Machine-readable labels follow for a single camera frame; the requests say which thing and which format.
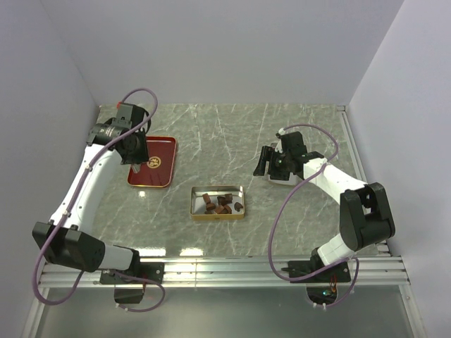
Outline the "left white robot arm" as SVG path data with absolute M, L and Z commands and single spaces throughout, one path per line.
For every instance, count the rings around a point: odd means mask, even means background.
M 91 235 L 95 214 L 119 165 L 139 168 L 149 154 L 145 132 L 149 113 L 120 103 L 116 117 L 97 123 L 90 131 L 80 168 L 61 205 L 46 223 L 38 222 L 32 236 L 45 260 L 85 272 L 116 270 L 124 282 L 142 274 L 137 251 L 105 244 Z

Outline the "brown oval chocolate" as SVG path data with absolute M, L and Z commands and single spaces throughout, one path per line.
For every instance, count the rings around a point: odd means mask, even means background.
M 216 204 L 208 203 L 208 204 L 206 204 L 206 210 L 204 213 L 205 214 L 213 214 L 215 209 L 216 209 Z

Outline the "grey tin lid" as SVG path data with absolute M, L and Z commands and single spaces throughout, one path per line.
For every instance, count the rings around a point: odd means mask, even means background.
M 270 178 L 270 176 L 268 176 L 268 182 L 283 185 L 283 186 L 294 187 L 298 184 L 299 178 L 298 178 L 298 176 L 294 175 L 293 173 L 290 173 L 288 180 L 273 180 Z

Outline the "dark cube chocolate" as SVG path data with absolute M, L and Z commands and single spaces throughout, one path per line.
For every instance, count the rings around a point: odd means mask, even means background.
M 225 202 L 227 204 L 231 204 L 233 202 L 233 195 L 232 194 L 226 194 L 225 195 Z

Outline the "dark heart chocolate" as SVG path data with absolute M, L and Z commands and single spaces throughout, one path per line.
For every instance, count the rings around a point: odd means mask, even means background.
M 237 212 L 240 212 L 240 211 L 243 209 L 243 205 L 242 205 L 241 203 L 239 203 L 239 202 L 236 202 L 236 203 L 234 204 L 234 209 L 235 209 Z

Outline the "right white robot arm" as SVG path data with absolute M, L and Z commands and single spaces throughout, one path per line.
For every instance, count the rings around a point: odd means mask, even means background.
M 325 244 L 314 249 L 309 270 L 299 277 L 280 274 L 272 266 L 273 273 L 288 282 L 301 282 L 314 278 L 326 281 L 335 272 L 335 266 L 353 258 L 372 245 L 395 235 L 395 224 L 384 186 L 367 183 L 348 175 L 331 161 L 338 152 L 325 157 L 317 151 L 308 151 L 302 133 L 281 128 L 275 146 L 263 146 L 255 177 L 267 176 L 273 182 L 287 182 L 296 178 L 297 184 L 287 195 L 282 207 L 301 187 L 313 184 L 339 205 L 339 233 Z

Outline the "dark chocolate block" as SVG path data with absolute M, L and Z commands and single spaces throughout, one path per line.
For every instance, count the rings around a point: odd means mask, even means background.
M 226 205 L 228 203 L 224 196 L 218 196 L 217 197 L 217 202 L 218 202 L 218 205 L 222 205 L 222 206 L 224 206 L 224 205 Z

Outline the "round brown chocolate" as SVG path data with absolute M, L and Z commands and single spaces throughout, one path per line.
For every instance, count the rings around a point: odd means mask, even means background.
M 229 205 L 219 205 L 214 209 L 216 214 L 231 214 L 232 209 Z

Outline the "dark chocolate piece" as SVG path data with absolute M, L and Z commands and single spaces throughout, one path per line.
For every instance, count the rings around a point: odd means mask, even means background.
M 202 198 L 203 198 L 205 204 L 210 204 L 211 203 L 210 196 L 207 193 L 203 194 Z

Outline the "metal tongs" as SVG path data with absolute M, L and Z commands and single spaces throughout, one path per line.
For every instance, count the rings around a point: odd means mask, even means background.
M 132 171 L 134 172 L 134 174 L 137 174 L 140 169 L 141 169 L 141 164 L 140 163 L 134 163 L 131 166 Z

